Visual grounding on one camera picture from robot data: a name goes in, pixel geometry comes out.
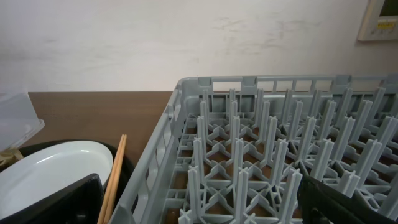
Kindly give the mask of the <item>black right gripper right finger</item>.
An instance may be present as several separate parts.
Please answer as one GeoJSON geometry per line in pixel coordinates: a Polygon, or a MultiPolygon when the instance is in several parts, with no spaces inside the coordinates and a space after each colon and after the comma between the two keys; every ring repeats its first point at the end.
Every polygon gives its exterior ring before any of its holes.
{"type": "Polygon", "coordinates": [[[350,198],[330,186],[305,175],[297,192],[297,200],[304,224],[394,224],[358,200],[350,198]]]}

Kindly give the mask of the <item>gold snack wrapper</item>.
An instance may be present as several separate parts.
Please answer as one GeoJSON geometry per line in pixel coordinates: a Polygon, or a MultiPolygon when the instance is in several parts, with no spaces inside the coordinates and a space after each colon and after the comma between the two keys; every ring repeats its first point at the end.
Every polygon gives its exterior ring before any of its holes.
{"type": "Polygon", "coordinates": [[[7,169],[11,165],[15,164],[19,160],[23,159],[24,156],[21,154],[20,150],[15,147],[11,147],[1,152],[1,165],[0,172],[7,169]]]}

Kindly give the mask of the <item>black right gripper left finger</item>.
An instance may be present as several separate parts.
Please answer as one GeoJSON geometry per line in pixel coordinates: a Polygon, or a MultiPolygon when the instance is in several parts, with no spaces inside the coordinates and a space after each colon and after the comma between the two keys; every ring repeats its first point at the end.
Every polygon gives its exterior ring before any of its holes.
{"type": "Polygon", "coordinates": [[[1,219],[1,224],[96,223],[104,199],[98,174],[92,173],[54,194],[1,219]]]}

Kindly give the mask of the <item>wooden chopstick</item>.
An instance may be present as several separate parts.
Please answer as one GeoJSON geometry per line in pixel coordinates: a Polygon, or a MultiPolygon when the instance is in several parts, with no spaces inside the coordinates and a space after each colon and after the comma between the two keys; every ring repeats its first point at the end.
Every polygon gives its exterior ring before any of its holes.
{"type": "Polygon", "coordinates": [[[107,207],[107,204],[108,204],[108,198],[109,198],[109,195],[110,195],[111,179],[113,178],[113,174],[114,174],[114,163],[115,162],[116,162],[116,156],[114,158],[111,174],[109,176],[108,184],[106,186],[105,196],[104,196],[104,199],[103,199],[103,203],[102,203],[102,206],[101,206],[101,210],[100,210],[100,213],[99,213],[97,224],[103,224],[104,214],[106,212],[106,207],[107,207]]]}
{"type": "Polygon", "coordinates": [[[115,201],[115,197],[116,197],[116,192],[118,189],[119,178],[120,178],[121,168],[122,168],[122,164],[123,164],[124,151],[126,148],[126,140],[127,140],[127,135],[123,134],[121,143],[119,144],[119,148],[116,153],[116,162],[114,163],[114,174],[113,174],[113,178],[111,179],[110,195],[108,198],[106,212],[104,214],[103,224],[107,224],[109,222],[111,215],[113,213],[113,206],[114,206],[114,201],[115,201]]]}

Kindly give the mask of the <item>white round plate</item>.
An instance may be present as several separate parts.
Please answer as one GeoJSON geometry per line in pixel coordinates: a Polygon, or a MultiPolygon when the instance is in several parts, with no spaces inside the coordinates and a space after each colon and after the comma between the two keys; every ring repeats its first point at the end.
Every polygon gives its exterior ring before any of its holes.
{"type": "Polygon", "coordinates": [[[94,141],[68,141],[37,151],[1,172],[1,218],[90,174],[98,174],[104,185],[112,166],[111,151],[94,141]]]}

